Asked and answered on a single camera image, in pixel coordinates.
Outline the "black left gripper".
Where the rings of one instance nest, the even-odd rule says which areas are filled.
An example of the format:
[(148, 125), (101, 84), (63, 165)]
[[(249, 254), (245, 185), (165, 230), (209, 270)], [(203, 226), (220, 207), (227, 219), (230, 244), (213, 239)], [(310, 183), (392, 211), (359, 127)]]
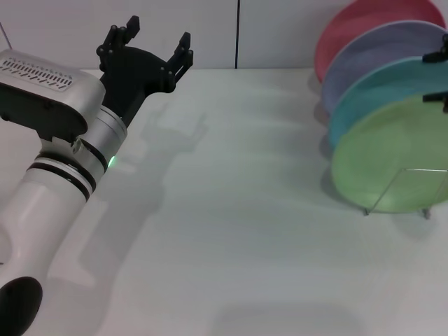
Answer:
[(139, 31), (139, 17), (133, 15), (126, 26), (112, 25), (96, 49), (99, 68), (104, 69), (100, 78), (106, 90), (102, 105), (124, 123), (132, 122), (149, 95), (173, 92), (193, 65), (189, 32), (183, 33), (174, 54), (165, 62), (150, 52), (125, 47)]

